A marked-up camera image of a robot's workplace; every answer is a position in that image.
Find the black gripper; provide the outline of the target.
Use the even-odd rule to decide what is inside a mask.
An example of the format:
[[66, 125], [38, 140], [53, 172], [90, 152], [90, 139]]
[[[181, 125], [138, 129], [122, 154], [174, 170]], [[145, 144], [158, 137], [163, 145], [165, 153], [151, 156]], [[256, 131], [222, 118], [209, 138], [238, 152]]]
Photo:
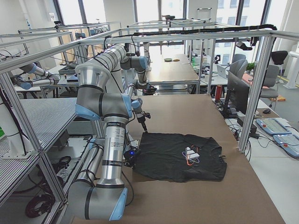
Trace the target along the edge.
[[137, 114], [137, 120], [138, 120], [138, 122], [142, 125], [145, 133], [147, 133], [148, 130], [147, 130], [147, 126], [145, 124], [145, 118], [149, 118], [150, 119], [151, 118], [150, 113], [148, 113], [148, 112], [142, 112], [142, 113], [138, 113]]
[[123, 154], [125, 158], [124, 166], [134, 168], [135, 162], [141, 150], [138, 147], [130, 146]]

